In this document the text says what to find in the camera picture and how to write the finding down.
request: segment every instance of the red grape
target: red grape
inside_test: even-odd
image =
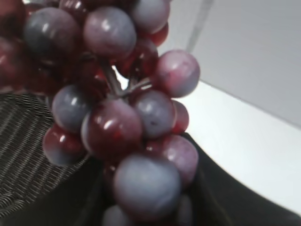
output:
[[[36,95],[54,95],[63,87],[51,70],[40,68],[36,76],[27,81],[26,89]]]
[[[81,133],[92,156],[118,160],[137,151],[142,124],[139,115],[123,100],[110,100],[101,103],[85,118]]]
[[[139,0],[130,10],[136,27],[147,33],[156,33],[167,23],[169,2],[163,0]]]
[[[81,34],[70,14],[57,8],[43,8],[27,20],[24,40],[41,60],[64,62],[79,47]]]
[[[0,33],[22,34],[25,6],[22,0],[0,0]]]
[[[71,79],[97,100],[103,100],[109,92],[106,77],[97,60],[77,64],[72,71]]]
[[[23,90],[36,73],[23,44],[0,37],[0,93]]]
[[[185,138],[171,135],[164,139],[162,154],[180,172],[183,187],[186,188],[194,179],[198,166],[198,152],[196,148]]]
[[[169,25],[167,23],[160,31],[158,31],[154,34],[140,32],[139,36],[149,38],[158,47],[158,46],[162,45],[162,43],[166,40],[166,38],[168,36],[168,32],[169,32]]]
[[[156,139],[172,131],[174,105],[164,93],[155,90],[144,92],[135,98],[133,106],[142,119],[145,138]]]
[[[59,166],[74,164],[86,153],[80,137],[62,130],[56,124],[47,131],[43,150],[48,160]]]
[[[72,15],[80,25],[85,23],[88,10],[81,0],[61,0],[59,8]]]
[[[197,87],[200,67],[193,55],[184,50],[171,50],[160,57],[151,79],[154,88],[170,97],[184,97]]]
[[[25,5],[26,18],[29,18],[34,12],[38,11],[41,8],[44,8],[44,5],[38,3],[28,3]]]
[[[125,77],[134,73],[143,78],[154,73],[158,58],[157,47],[151,40],[138,39],[133,52],[127,58],[118,61],[116,67]]]
[[[175,134],[181,134],[183,132],[186,131],[186,129],[188,128],[189,125],[189,114],[188,111],[186,109],[186,107],[174,100],[174,107],[175,107],[175,112],[176,112],[176,120],[175,120],[175,125],[173,128],[173,133]]]
[[[97,55],[120,59],[133,51],[136,33],[124,11],[115,7],[101,7],[88,15],[84,39]]]

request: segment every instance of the purple grape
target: purple grape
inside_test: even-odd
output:
[[[61,0],[60,9],[65,10],[82,26],[88,15],[88,10],[81,0]]]
[[[44,136],[43,150],[48,160],[58,166],[75,164],[86,154],[80,137],[64,131],[56,124]]]
[[[152,76],[153,86],[170,97],[184,97],[198,85],[200,67],[196,58],[184,50],[162,55]]]
[[[192,226],[192,204],[187,195],[182,195],[176,211],[176,223],[178,226]]]
[[[185,138],[171,135],[164,139],[162,150],[163,156],[179,170],[183,187],[190,185],[198,167],[196,148]]]
[[[137,221],[159,220],[175,210],[181,192],[177,169],[162,158],[127,157],[114,178],[118,205]]]
[[[80,133],[82,122],[92,109],[92,103],[78,87],[66,86],[56,95],[52,113],[56,123],[71,133]]]
[[[24,28],[24,40],[41,60],[59,62],[70,56],[81,39],[80,28],[67,12],[43,8],[32,14]]]
[[[175,110],[164,93],[155,90],[145,92],[136,98],[133,106],[142,119],[146,138],[155,139],[171,132]]]
[[[122,211],[119,206],[112,206],[105,211],[101,225],[135,226],[134,222]]]
[[[173,133],[175,134],[181,134],[186,131],[189,125],[189,114],[186,109],[186,107],[176,101],[173,100],[174,107],[175,107],[175,112],[176,112],[176,120],[175,120],[175,125],[173,128]]]
[[[133,51],[136,32],[124,11],[114,7],[101,7],[88,15],[84,39],[96,54],[120,59]]]
[[[169,2],[164,0],[139,0],[130,10],[137,28],[147,33],[155,33],[163,28],[169,13]]]
[[[81,137],[92,156],[118,161],[140,148],[142,124],[137,112],[123,100],[108,100],[87,115]]]

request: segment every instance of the white wall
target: white wall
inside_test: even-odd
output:
[[[300,8],[300,0],[215,0],[193,50],[202,79],[301,127]]]

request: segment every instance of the artificial grape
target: artificial grape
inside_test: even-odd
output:
[[[38,3],[45,7],[58,7],[60,0],[30,0],[31,3]]]
[[[25,5],[26,10],[26,19],[28,19],[34,12],[38,11],[41,8],[44,8],[45,6],[38,3],[28,3]]]
[[[137,151],[142,124],[139,115],[123,100],[109,100],[85,118],[81,134],[92,156],[101,160],[118,160]]]
[[[72,81],[86,93],[103,100],[109,92],[108,83],[97,60],[77,64],[72,72]]]
[[[179,170],[183,188],[193,181],[198,167],[198,152],[188,140],[170,135],[164,139],[162,154]]]
[[[173,133],[174,134],[181,134],[186,131],[189,125],[189,114],[186,109],[186,107],[176,101],[173,100],[174,107],[175,107],[175,112],[176,112],[176,120],[175,120],[175,125],[173,128]]]
[[[187,195],[182,195],[176,211],[176,223],[178,226],[192,226],[192,204]]]
[[[142,93],[133,106],[142,119],[145,138],[155,139],[172,131],[174,105],[164,93],[155,90]]]
[[[143,78],[154,73],[158,58],[155,44],[150,39],[140,38],[133,52],[127,58],[118,61],[116,67],[125,77],[135,73]]]
[[[141,154],[127,157],[114,178],[118,205],[137,221],[159,220],[175,210],[181,181],[172,163]]]
[[[21,35],[25,22],[22,0],[0,0],[0,33]]]
[[[59,8],[72,15],[80,25],[85,23],[88,9],[81,0],[61,0]]]
[[[22,43],[0,37],[0,93],[21,91],[36,73],[37,67]]]
[[[157,139],[157,140],[149,140],[146,143],[146,153],[151,155],[151,156],[162,156],[163,152],[163,141],[164,138]]]
[[[53,100],[53,117],[64,130],[80,133],[82,122],[92,106],[90,98],[77,86],[66,86],[56,94]]]
[[[184,50],[171,50],[160,57],[151,79],[154,88],[170,97],[184,97],[197,87],[200,67],[193,55]]]
[[[131,8],[129,14],[139,30],[153,34],[164,27],[169,13],[169,2],[163,0],[139,0]]]
[[[77,163],[85,155],[80,137],[54,125],[43,139],[43,150],[48,160],[58,166]]]
[[[63,87],[52,71],[40,68],[39,73],[27,81],[26,89],[35,95],[54,95]]]
[[[166,38],[168,36],[168,31],[169,31],[169,25],[167,23],[160,31],[158,31],[154,34],[140,32],[139,36],[149,38],[158,47],[158,46],[162,45],[162,43],[166,40]]]
[[[121,59],[133,51],[136,33],[125,12],[114,7],[102,7],[88,15],[84,39],[97,55]]]
[[[24,28],[26,44],[42,60],[63,61],[78,48],[80,38],[76,21],[57,8],[36,11]]]
[[[135,226],[119,206],[108,208],[103,214],[102,226]]]

